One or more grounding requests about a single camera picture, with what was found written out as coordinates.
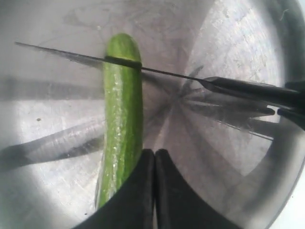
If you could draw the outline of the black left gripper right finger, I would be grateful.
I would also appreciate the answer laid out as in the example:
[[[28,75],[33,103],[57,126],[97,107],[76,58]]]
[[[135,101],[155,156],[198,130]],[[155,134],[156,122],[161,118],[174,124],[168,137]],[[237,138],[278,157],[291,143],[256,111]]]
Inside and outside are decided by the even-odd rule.
[[[155,153],[155,203],[159,229],[237,229],[188,185],[169,153]]]

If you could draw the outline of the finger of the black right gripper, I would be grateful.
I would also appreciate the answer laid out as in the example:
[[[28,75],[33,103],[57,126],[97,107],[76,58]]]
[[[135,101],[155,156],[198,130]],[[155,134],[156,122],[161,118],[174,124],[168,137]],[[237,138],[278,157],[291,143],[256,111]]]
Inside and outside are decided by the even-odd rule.
[[[287,82],[285,88],[299,92],[300,98],[296,100],[297,105],[294,105],[291,109],[280,108],[277,113],[295,123],[297,126],[305,129],[305,82],[294,81]]]

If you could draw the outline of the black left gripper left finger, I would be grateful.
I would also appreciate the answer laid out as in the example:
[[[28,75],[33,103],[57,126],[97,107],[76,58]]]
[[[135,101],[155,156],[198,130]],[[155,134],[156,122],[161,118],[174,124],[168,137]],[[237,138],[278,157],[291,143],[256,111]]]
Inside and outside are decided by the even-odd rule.
[[[83,229],[152,229],[154,153],[144,149],[137,166],[115,195],[82,223]]]

